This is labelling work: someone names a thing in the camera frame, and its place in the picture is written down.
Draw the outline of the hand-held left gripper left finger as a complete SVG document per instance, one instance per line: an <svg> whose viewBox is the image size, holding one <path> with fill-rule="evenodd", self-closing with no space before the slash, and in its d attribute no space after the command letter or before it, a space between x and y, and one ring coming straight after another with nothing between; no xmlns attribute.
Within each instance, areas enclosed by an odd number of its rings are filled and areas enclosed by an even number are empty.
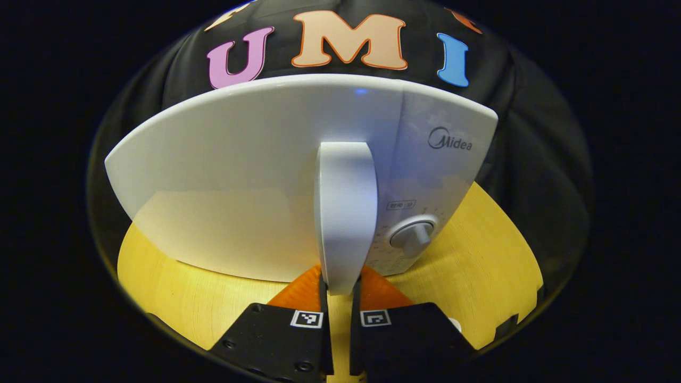
<svg viewBox="0 0 681 383"><path fill-rule="evenodd" d="M251 303L209 353L271 381L325 382L334 374L327 286L313 266L267 303Z"/></svg>

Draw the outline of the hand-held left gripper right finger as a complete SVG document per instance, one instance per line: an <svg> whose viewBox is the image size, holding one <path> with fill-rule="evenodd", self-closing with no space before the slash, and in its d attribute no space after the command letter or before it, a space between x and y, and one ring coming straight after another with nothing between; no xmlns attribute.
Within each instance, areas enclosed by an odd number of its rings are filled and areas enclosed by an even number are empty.
<svg viewBox="0 0 681 383"><path fill-rule="evenodd" d="M414 303L373 268L353 288L348 371L362 382L445 382L477 356L433 302Z"/></svg>

